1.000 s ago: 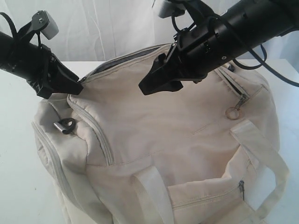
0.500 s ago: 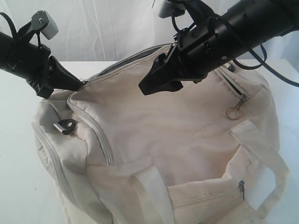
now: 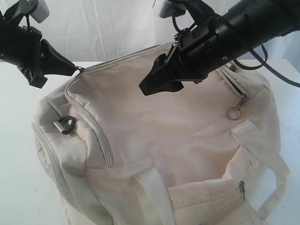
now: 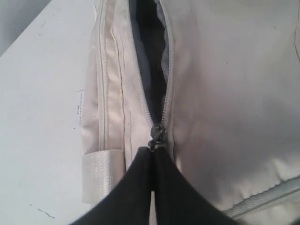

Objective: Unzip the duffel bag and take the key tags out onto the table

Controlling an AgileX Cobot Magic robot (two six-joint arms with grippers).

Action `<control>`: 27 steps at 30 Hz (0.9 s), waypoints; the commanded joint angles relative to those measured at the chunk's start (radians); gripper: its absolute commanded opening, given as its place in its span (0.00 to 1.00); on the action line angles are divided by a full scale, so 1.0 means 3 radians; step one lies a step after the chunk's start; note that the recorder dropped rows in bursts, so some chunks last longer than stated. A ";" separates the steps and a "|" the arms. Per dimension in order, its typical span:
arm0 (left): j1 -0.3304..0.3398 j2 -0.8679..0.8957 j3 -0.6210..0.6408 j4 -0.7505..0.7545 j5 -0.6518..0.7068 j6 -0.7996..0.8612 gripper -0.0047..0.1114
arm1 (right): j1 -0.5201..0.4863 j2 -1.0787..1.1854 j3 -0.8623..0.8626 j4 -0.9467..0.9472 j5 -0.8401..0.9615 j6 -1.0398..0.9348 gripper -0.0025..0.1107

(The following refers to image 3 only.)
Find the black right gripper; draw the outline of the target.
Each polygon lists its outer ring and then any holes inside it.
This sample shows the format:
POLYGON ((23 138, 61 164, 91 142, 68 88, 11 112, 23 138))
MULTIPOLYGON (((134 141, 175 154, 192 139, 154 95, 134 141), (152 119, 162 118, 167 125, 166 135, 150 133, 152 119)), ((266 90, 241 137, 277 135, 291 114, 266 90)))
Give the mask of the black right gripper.
POLYGON ((216 16, 201 25, 192 24, 175 36, 172 48, 172 68, 165 62, 167 55, 159 55, 139 88, 145 96, 160 92, 178 92, 182 82, 202 82, 208 74, 236 59, 231 32, 216 16))

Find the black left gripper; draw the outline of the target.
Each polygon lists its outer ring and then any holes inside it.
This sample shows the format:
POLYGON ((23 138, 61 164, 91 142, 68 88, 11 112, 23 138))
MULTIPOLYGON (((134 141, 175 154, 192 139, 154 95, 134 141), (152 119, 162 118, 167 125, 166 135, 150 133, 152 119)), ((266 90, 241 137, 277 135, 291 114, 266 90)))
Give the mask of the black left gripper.
POLYGON ((19 26, 21 19, 18 15, 6 21, 0 16, 0 61, 17 66, 29 85, 39 89, 47 82, 44 75, 72 76, 77 70, 76 65, 42 39, 41 31, 31 26, 19 26), (30 65, 39 47, 43 55, 40 64, 30 65))

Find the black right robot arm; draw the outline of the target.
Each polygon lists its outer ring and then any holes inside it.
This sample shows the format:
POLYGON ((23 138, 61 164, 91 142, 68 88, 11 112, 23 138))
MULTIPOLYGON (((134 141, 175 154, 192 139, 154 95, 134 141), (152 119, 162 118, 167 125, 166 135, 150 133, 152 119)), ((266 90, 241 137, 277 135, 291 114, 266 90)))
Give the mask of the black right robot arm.
POLYGON ((273 38, 300 29, 297 0, 241 0, 224 15, 201 0, 157 0, 161 18, 189 13, 193 23, 177 29, 169 53, 158 56, 139 87, 144 95, 177 92, 183 82, 200 83, 217 68, 236 61, 273 38))

